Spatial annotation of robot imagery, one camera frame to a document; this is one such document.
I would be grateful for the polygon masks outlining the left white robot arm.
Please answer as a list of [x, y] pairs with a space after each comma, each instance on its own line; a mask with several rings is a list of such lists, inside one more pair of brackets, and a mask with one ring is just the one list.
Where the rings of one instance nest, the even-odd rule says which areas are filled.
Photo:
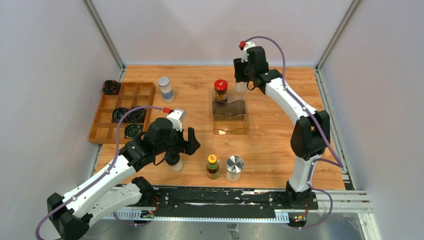
[[102, 170], [73, 190], [52, 193], [46, 200], [47, 218], [63, 240], [79, 240], [97, 221], [116, 210], [138, 203], [142, 207], [153, 201], [153, 193], [137, 183], [120, 190], [117, 200], [112, 200], [112, 189], [122, 180], [153, 163], [164, 153], [193, 155], [201, 144], [195, 129], [188, 127], [188, 139], [179, 119], [159, 117], [146, 132], [137, 135], [118, 150], [117, 155]]

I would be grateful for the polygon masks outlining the silver lid blue bottle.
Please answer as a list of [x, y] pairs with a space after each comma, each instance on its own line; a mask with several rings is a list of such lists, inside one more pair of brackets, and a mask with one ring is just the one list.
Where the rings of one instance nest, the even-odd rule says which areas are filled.
[[167, 104], [172, 103], [175, 97], [170, 79], [166, 76], [162, 76], [158, 79], [157, 84], [163, 101]]

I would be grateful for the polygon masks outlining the clear plastic organizer bin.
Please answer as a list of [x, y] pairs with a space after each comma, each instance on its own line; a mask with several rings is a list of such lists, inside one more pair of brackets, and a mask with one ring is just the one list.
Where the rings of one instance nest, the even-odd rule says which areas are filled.
[[245, 94], [228, 90], [226, 101], [211, 92], [211, 129], [214, 135], [246, 135], [249, 129]]

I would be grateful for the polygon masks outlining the yellow lid spice bottle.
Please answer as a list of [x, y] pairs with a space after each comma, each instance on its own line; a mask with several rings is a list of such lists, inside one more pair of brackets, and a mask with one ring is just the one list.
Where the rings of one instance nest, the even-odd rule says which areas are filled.
[[248, 90], [248, 83], [247, 82], [236, 82], [235, 91], [239, 94], [243, 94]]

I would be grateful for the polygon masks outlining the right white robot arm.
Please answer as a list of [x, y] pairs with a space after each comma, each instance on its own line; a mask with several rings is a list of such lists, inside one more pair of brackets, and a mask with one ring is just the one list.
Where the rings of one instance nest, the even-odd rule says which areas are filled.
[[245, 93], [249, 84], [274, 100], [293, 123], [290, 146], [295, 154], [294, 168], [282, 195], [283, 203], [298, 209], [313, 197], [310, 179], [312, 162], [320, 158], [330, 145], [330, 116], [307, 104], [286, 83], [277, 69], [271, 69], [263, 47], [241, 42], [242, 56], [233, 60], [235, 90]]

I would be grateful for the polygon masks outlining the red lid sauce jar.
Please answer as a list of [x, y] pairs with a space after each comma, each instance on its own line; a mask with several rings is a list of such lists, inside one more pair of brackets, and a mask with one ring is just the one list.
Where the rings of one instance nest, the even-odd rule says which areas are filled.
[[218, 79], [214, 82], [214, 99], [216, 101], [227, 102], [228, 82], [224, 79]]

